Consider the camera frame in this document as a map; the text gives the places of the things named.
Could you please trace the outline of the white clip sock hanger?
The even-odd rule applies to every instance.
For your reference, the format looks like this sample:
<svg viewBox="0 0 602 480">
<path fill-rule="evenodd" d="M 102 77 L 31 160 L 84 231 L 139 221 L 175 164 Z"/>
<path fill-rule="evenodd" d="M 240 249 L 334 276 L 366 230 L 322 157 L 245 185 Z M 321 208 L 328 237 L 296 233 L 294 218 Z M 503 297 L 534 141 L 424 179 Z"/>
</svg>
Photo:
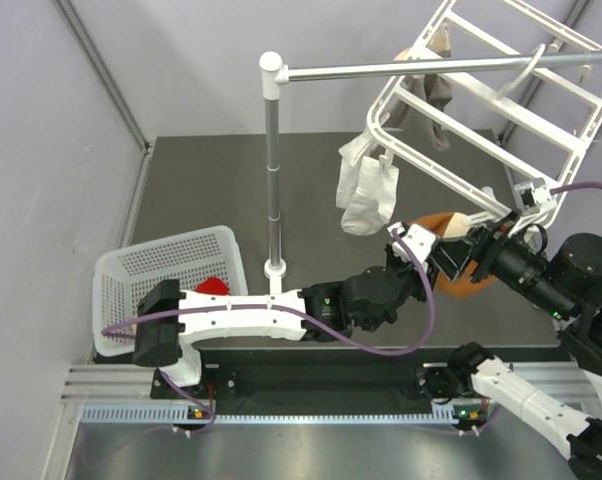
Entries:
<svg viewBox="0 0 602 480">
<path fill-rule="evenodd" d="M 591 67 L 602 64 L 602 46 L 524 1 L 508 1 L 505 5 L 528 18 L 562 43 L 575 47 L 575 52 L 561 53 L 540 45 L 532 54 L 522 55 L 458 15 L 454 10 L 454 2 L 444 1 L 410 48 L 407 60 L 403 64 L 388 65 L 387 70 L 391 78 L 368 110 L 366 125 L 378 145 L 482 208 L 482 213 L 474 215 L 474 221 L 482 222 L 489 218 L 505 216 L 508 209 L 504 204 L 492 199 L 478 187 L 440 166 L 385 130 L 385 112 L 393 101 L 399 101 L 417 111 L 529 179 L 532 184 L 530 194 L 533 204 L 524 209 L 515 228 L 521 230 L 530 224 L 539 224 L 548 228 L 555 221 L 564 202 L 561 188 L 573 183 L 588 149 L 594 144 L 596 135 L 602 132 L 602 93 L 595 95 L 587 91 L 579 84 L 559 75 L 557 70 L 560 67 Z M 494 48 L 499 52 L 499 57 L 453 60 L 440 56 L 430 45 L 437 32 L 447 30 L 451 25 Z M 428 75 L 440 77 L 461 88 L 514 125 L 565 151 L 566 162 L 560 175 L 557 178 L 549 177 L 523 159 L 487 141 L 463 123 L 427 101 L 419 99 L 408 90 L 408 80 L 424 78 Z M 511 91 L 529 76 L 550 83 L 586 104 L 590 113 L 579 133 L 569 133 L 510 99 Z"/>
</svg>

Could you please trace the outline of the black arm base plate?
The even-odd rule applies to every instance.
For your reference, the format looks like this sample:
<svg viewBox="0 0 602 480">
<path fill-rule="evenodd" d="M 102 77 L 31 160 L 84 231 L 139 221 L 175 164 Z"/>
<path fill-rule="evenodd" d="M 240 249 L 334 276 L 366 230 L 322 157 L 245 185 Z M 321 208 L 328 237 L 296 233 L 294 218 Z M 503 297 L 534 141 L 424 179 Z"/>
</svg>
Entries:
<svg viewBox="0 0 602 480">
<path fill-rule="evenodd" d="M 470 394 L 468 380 L 446 366 L 416 364 L 299 364 L 223 365 L 207 368 L 192 385 L 179 386 L 175 376 L 156 370 L 151 396 L 166 399 L 180 392 L 199 400 L 225 404 L 252 400 L 274 407 L 318 407 L 343 409 L 362 402 L 387 402 L 397 397 L 409 402 L 441 400 L 445 403 Z"/>
</svg>

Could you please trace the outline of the white sock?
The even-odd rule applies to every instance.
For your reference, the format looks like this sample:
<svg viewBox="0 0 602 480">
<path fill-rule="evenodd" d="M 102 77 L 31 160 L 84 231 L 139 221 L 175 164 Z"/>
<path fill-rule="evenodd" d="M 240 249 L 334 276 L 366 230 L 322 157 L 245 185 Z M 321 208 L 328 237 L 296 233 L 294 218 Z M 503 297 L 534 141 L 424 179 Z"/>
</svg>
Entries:
<svg viewBox="0 0 602 480">
<path fill-rule="evenodd" d="M 381 190 L 381 166 L 370 153 L 376 146 L 372 135 L 365 130 L 339 150 L 341 165 L 335 202 L 347 209 L 355 202 L 372 211 L 378 208 Z"/>
<path fill-rule="evenodd" d="M 343 160 L 336 204 L 343 209 L 341 228 L 355 236 L 376 234 L 394 213 L 399 169 L 387 155 L 363 156 L 356 166 Z"/>
</svg>

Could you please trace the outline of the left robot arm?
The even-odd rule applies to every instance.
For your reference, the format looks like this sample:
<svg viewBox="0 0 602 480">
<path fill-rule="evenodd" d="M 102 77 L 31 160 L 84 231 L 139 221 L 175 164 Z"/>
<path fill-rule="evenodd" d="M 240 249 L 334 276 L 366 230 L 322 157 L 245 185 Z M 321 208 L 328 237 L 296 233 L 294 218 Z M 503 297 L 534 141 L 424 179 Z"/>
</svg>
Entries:
<svg viewBox="0 0 602 480">
<path fill-rule="evenodd" d="M 195 343 L 217 338 L 266 337 L 292 342 L 342 341 L 381 357 L 409 355 L 434 330 L 434 288 L 444 278 L 457 282 L 475 264 L 464 239 L 394 230 L 386 263 L 345 280 L 270 295 L 222 295 L 186 291 L 177 279 L 159 282 L 138 304 L 135 317 L 122 322 L 134 340 L 133 362 L 152 367 L 186 396 L 207 387 L 208 374 Z M 354 329 L 374 331 L 398 318 L 410 298 L 428 304 L 426 331 L 415 344 L 383 349 L 360 344 Z"/>
</svg>

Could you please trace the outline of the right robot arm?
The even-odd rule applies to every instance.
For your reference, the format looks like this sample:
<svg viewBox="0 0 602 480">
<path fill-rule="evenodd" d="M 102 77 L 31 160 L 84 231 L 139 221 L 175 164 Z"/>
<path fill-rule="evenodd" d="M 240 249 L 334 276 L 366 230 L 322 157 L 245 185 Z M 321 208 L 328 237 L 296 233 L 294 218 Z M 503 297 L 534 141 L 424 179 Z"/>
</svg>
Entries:
<svg viewBox="0 0 602 480">
<path fill-rule="evenodd" d="M 436 287 L 464 298 L 499 283 L 518 295 L 523 310 L 509 317 L 526 327 L 546 319 L 602 409 L 602 237 L 576 233 L 548 255 L 514 232 L 516 218 L 460 231 L 436 227 L 438 237 L 427 253 Z M 602 479 L 602 415 L 563 405 L 476 342 L 458 347 L 441 371 L 436 396 L 493 400 L 548 440 L 577 478 Z"/>
</svg>

